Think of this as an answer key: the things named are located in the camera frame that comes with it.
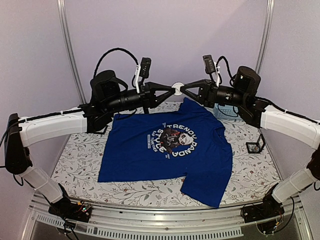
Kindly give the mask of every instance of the blue shirt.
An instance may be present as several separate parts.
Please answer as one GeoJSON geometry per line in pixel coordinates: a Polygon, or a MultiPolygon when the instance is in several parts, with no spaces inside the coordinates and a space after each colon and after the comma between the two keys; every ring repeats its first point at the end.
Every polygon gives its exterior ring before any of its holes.
{"type": "Polygon", "coordinates": [[[218,208],[232,173],[225,127],[185,98],[178,111],[114,118],[98,182],[186,176],[181,192],[218,208]]]}

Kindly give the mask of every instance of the leaf pattern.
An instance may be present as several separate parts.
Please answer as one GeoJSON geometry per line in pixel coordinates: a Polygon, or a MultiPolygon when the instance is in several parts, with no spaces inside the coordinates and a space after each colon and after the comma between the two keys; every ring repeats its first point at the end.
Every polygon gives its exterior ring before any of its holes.
{"type": "MultiPolygon", "coordinates": [[[[150,113],[172,112],[177,111],[179,105],[179,102],[163,102],[149,111],[150,113]]],[[[141,108],[137,110],[137,113],[142,112],[141,108]]],[[[268,189],[280,179],[266,148],[260,154],[247,152],[246,142],[257,141],[258,130],[241,120],[220,120],[225,126],[225,137],[232,146],[233,154],[232,175],[221,205],[261,200],[268,189]]],[[[105,135],[70,136],[54,169],[52,179],[62,184],[71,197],[131,206],[204,206],[201,202],[181,193],[184,177],[98,183],[101,161],[111,128],[112,122],[105,135]]]]}

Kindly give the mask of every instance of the white wall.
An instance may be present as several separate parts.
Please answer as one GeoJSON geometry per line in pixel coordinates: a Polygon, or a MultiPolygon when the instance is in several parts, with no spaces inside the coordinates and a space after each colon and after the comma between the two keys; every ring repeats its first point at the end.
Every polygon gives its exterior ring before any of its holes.
{"type": "MultiPolygon", "coordinates": [[[[122,47],[140,61],[152,59],[146,82],[171,86],[208,78],[203,55],[225,55],[232,73],[255,67],[267,1],[256,0],[68,0],[65,3],[74,55],[86,99],[99,58],[122,47]]],[[[224,64],[222,78],[229,82],[224,64]]],[[[107,56],[100,71],[113,69],[131,82],[135,63],[122,52],[107,56]]]]}
{"type": "MultiPolygon", "coordinates": [[[[275,1],[258,95],[290,111],[320,120],[320,1],[275,1]]],[[[263,132],[283,177],[310,161],[313,150],[289,137],[263,132]]],[[[301,195],[315,240],[320,240],[319,192],[301,195]]]]}
{"type": "MultiPolygon", "coordinates": [[[[35,116],[80,101],[68,62],[54,0],[0,1],[0,132],[10,114],[35,116]]],[[[52,172],[66,137],[31,146],[35,165],[52,172]]],[[[4,164],[3,147],[0,165],[4,164]]],[[[0,239],[16,240],[25,226],[33,190],[0,169],[0,239]]]]}

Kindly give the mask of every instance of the panda graphic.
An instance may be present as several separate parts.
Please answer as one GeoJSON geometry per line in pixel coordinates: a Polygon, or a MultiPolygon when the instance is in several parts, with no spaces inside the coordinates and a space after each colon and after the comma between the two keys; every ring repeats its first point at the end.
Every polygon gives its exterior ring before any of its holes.
{"type": "Polygon", "coordinates": [[[161,146],[166,149],[166,152],[171,154],[172,149],[178,146],[191,145],[194,141],[194,138],[190,136],[188,133],[183,131],[177,131],[171,129],[170,127],[166,127],[163,130],[163,133],[160,135],[160,143],[161,146]]]}

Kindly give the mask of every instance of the ventilation grille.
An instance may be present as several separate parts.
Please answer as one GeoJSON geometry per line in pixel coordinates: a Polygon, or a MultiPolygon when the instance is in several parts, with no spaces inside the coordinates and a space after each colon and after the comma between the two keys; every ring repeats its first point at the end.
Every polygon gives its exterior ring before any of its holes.
{"type": "MultiPolygon", "coordinates": [[[[49,216],[43,213],[37,213],[37,221],[63,228],[64,221],[59,217],[49,216]]],[[[102,227],[87,226],[86,232],[79,232],[96,237],[102,237],[112,240],[223,240],[236,237],[242,237],[240,227],[234,227],[224,230],[210,231],[205,233],[133,233],[119,230],[109,230],[102,227]]]]}

